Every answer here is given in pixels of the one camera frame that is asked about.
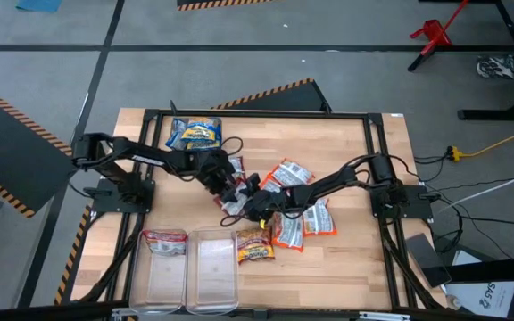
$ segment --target gray floor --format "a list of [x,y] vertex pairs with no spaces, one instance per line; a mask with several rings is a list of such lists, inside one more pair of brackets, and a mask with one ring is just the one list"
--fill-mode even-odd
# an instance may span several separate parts
[[[19,12],[0,0],[0,44],[101,44],[113,0],[64,1],[54,14]],[[514,2],[506,4],[514,19]],[[414,45],[408,35],[422,21],[445,21],[454,4],[416,0],[285,0],[218,10],[177,12],[172,1],[127,1],[115,44],[331,44]],[[449,32],[458,45],[509,45],[494,6],[471,5]],[[0,53],[0,95],[63,140],[69,140],[97,53]],[[502,109],[514,103],[514,81],[483,80],[471,53],[439,53],[410,74],[413,53],[111,53],[87,131],[111,133],[120,107],[209,108],[301,78],[315,78],[336,111],[400,112],[414,153],[436,155],[448,144],[474,151],[514,134],[514,122],[462,122],[461,108]],[[418,167],[430,177],[435,166]],[[484,157],[446,163],[439,188],[514,176],[514,142]],[[92,185],[96,175],[78,175]],[[481,187],[446,193],[453,199]],[[34,304],[51,304],[86,200],[68,193],[37,287]],[[514,186],[469,202],[471,215],[514,219]],[[37,243],[45,211],[25,219],[0,210],[0,309],[11,307]],[[514,226],[478,223],[514,257]],[[441,234],[457,227],[446,211]],[[502,254],[466,222],[463,244],[495,258]]]

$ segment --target wooden table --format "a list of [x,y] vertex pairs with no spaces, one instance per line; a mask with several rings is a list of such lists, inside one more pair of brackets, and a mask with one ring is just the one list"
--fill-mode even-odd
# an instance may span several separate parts
[[[115,136],[137,140],[142,109],[121,109]],[[386,140],[391,154],[407,161],[415,171],[410,139],[402,115],[383,115]],[[240,136],[245,147],[248,174],[261,177],[285,157],[300,162],[322,178],[339,169],[355,156],[366,154],[362,122],[350,119],[264,119],[223,117],[223,137]],[[170,134],[171,117],[162,123],[160,148]],[[377,145],[376,130],[373,130]],[[224,146],[237,148],[235,141]],[[121,166],[130,170],[131,163]],[[398,178],[405,184],[415,184],[400,162],[394,161]],[[152,211],[145,228],[176,226],[191,232],[197,228],[219,227],[223,212],[212,201],[213,196],[199,182],[185,183],[155,169],[156,191]],[[329,196],[328,210],[332,214],[338,235],[313,236],[304,241],[304,252],[275,248],[274,261],[246,262],[239,267],[239,307],[299,308],[299,309],[390,309],[382,243],[377,221],[372,217],[369,194],[359,188],[347,188]],[[257,223],[242,221],[231,228],[238,230]],[[120,213],[109,213],[88,231],[71,299],[86,294],[92,284],[112,261],[120,227]],[[404,219],[406,237],[424,233],[431,241],[427,226],[419,219]],[[414,271],[421,278],[416,266]],[[121,296],[125,275],[122,267],[115,298]],[[400,299],[406,305],[402,273],[395,271]],[[445,304],[439,289],[432,291],[435,299]]]

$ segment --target plastic container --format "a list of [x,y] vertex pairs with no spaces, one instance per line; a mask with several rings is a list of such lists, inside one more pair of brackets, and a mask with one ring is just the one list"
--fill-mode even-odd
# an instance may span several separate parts
[[198,230],[187,243],[186,309],[196,315],[221,315],[239,304],[235,231]]
[[[158,232],[186,232],[158,228]],[[184,305],[187,256],[165,256],[150,250],[144,234],[137,245],[129,306],[139,315],[166,315]]]

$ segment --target yellow extension cord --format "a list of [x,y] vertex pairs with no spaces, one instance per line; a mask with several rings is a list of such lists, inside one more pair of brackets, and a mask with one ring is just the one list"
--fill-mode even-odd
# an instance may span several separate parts
[[513,139],[514,139],[514,135],[501,140],[499,143],[492,144],[491,146],[486,147],[486,148],[482,149],[481,151],[472,152],[472,153],[464,153],[464,152],[460,151],[457,147],[452,146],[453,150],[452,150],[451,159],[452,159],[452,161],[460,161],[462,158],[475,157],[475,156],[481,155],[484,152],[490,151],[497,146],[501,146],[502,144],[510,142]]

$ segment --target yellow and black hazard tape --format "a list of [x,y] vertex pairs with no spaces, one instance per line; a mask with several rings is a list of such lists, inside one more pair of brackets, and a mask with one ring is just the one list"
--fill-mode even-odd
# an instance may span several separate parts
[[259,98],[262,98],[262,97],[265,97],[265,96],[268,96],[268,95],[273,95],[273,94],[276,94],[276,93],[284,92],[284,91],[286,91],[288,89],[295,88],[295,87],[300,86],[300,85],[309,84],[311,82],[314,82],[314,79],[307,78],[307,79],[295,81],[292,84],[287,84],[287,85],[284,85],[284,86],[279,86],[277,88],[265,90],[262,93],[258,93],[258,94],[255,94],[255,95],[250,95],[250,96],[243,97],[243,98],[239,98],[237,100],[234,100],[234,101],[231,101],[231,102],[227,102],[227,103],[222,103],[222,104],[220,104],[218,106],[211,107],[211,109],[213,109],[213,110],[223,110],[223,109],[227,109],[227,108],[232,108],[232,107],[234,107],[236,105],[239,105],[240,103],[246,103],[246,102],[249,102],[249,101],[252,101],[252,100],[255,100],[255,99],[259,99]]
[[34,210],[28,208],[27,205],[25,205],[21,201],[19,201],[15,196],[13,196],[11,193],[9,193],[1,185],[0,185],[0,196],[6,202],[9,202],[15,209],[17,209],[26,218],[31,218],[33,215],[35,215]]
[[17,121],[22,123],[25,127],[34,131],[37,135],[41,136],[41,138],[45,139],[47,142],[52,144],[54,147],[59,149],[61,152],[64,152],[67,156],[72,155],[72,149],[62,140],[57,138],[55,135],[49,133],[44,128],[40,127],[35,121],[31,120],[29,117],[25,116],[21,111],[15,109],[8,102],[3,100],[0,97],[0,108],[13,116]]
[[271,2],[273,0],[216,0],[216,1],[200,1],[196,4],[182,4],[178,7],[179,11],[189,11],[198,9],[218,8],[230,5],[240,4],[261,4]]
[[77,253],[81,251],[80,243],[82,242],[82,236],[85,233],[85,228],[87,224],[90,223],[90,211],[92,210],[92,204],[88,204],[85,206],[85,210],[82,213],[82,219],[79,223],[79,230],[75,235],[75,242],[72,244],[72,248],[70,249],[69,257],[67,258],[67,263],[64,266],[64,272],[62,272],[61,282],[59,283],[59,289],[57,290],[56,295],[54,296],[54,305],[60,305],[62,302],[62,298],[64,296],[65,288],[67,287],[67,283],[69,282],[70,272],[72,271],[72,265],[77,257]]

